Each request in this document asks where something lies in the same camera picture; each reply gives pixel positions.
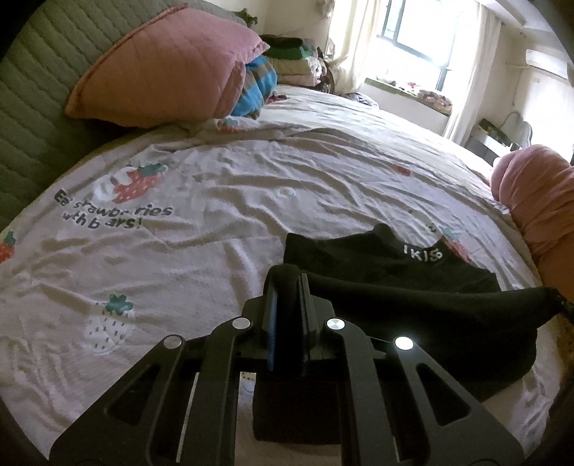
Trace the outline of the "pink rolled blanket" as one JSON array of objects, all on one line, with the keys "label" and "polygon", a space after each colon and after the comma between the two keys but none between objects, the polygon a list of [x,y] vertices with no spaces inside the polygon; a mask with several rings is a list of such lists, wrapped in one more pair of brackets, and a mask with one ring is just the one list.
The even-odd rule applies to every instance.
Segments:
[{"label": "pink rolled blanket", "polygon": [[543,285],[573,299],[573,166],[535,145],[500,158],[491,175],[495,200],[510,210]]}]

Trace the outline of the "white air conditioner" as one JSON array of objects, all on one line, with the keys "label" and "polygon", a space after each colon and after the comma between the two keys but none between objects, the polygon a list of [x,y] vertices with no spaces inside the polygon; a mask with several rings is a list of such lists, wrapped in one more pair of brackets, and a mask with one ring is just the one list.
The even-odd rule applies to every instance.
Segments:
[{"label": "white air conditioner", "polygon": [[528,48],[525,51],[525,63],[533,68],[540,69],[564,80],[568,80],[568,65],[565,61]]}]

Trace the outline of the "strawberry print bed sheet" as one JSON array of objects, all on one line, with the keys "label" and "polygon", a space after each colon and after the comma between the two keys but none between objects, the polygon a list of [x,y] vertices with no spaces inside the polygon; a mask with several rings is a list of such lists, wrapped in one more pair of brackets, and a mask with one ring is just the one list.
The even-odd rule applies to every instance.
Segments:
[{"label": "strawberry print bed sheet", "polygon": [[98,149],[2,232],[3,464],[45,464],[162,337],[236,317],[289,233],[384,223],[415,255],[441,243],[505,290],[539,285],[477,155],[385,111],[279,91],[256,120],[165,126]]}]

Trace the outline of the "black orange small garment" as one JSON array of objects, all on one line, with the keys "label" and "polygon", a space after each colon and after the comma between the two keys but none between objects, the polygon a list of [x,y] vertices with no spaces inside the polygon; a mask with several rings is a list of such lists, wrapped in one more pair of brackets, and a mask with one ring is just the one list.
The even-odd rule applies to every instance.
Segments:
[{"label": "black orange small garment", "polygon": [[531,369],[541,326],[573,314],[555,288],[504,291],[495,274],[466,262],[446,242],[420,248],[400,241],[386,224],[331,240],[289,234],[282,263],[265,277],[265,294],[276,297],[279,357],[272,374],[256,382],[253,430],[260,441],[339,438],[336,418],[314,407],[317,395],[334,400],[339,388],[323,367],[305,361],[300,278],[367,336],[414,340],[481,402]]}]

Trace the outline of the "stack of folded clothes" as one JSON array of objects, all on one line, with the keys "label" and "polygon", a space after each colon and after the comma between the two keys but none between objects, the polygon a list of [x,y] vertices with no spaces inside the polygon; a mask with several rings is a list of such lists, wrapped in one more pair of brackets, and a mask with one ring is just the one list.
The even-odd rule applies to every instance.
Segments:
[{"label": "stack of folded clothes", "polygon": [[313,39],[271,34],[261,35],[261,39],[268,45],[264,55],[280,84],[313,88],[327,77],[323,53]]}]

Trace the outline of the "cream curtain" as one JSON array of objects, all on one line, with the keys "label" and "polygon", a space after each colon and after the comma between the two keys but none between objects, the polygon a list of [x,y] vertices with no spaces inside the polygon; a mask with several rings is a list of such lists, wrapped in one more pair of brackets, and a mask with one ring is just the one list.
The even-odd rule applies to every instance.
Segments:
[{"label": "cream curtain", "polygon": [[336,94],[356,92],[370,73],[387,1],[334,1],[328,43],[334,46],[329,67]]}]

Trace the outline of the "grey quilted headboard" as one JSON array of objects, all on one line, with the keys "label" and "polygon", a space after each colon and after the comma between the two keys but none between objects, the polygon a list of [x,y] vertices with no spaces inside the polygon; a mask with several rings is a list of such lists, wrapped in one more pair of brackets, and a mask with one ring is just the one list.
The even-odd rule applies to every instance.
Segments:
[{"label": "grey quilted headboard", "polygon": [[150,128],[70,118],[65,107],[80,78],[134,29],[179,5],[243,26],[205,1],[5,1],[1,24],[26,21],[1,60],[1,231],[22,236],[46,191],[96,148]]}]

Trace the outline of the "blue striped pillow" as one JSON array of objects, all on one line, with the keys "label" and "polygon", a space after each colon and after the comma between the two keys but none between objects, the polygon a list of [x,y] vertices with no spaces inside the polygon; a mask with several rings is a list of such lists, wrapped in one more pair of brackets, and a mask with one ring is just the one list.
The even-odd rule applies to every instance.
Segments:
[{"label": "blue striped pillow", "polygon": [[234,117],[256,119],[260,115],[261,109],[272,95],[277,85],[277,74],[265,55],[252,60],[246,65],[246,75],[244,85],[232,110]]}]

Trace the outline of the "window with dark frame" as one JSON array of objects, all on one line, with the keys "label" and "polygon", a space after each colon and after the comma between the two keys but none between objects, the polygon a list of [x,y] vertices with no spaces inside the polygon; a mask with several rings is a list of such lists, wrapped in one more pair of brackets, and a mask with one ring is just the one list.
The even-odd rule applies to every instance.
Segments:
[{"label": "window with dark frame", "polygon": [[376,78],[403,88],[443,89],[479,7],[476,1],[385,1]]}]

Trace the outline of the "pink quilted pillow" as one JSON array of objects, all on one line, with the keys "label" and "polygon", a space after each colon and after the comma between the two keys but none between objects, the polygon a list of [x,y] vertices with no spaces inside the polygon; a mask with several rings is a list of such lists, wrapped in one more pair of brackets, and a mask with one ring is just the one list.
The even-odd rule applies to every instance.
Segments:
[{"label": "pink quilted pillow", "polygon": [[232,113],[246,66],[268,50],[253,30],[179,5],[123,36],[73,87],[70,118],[151,128]]}]

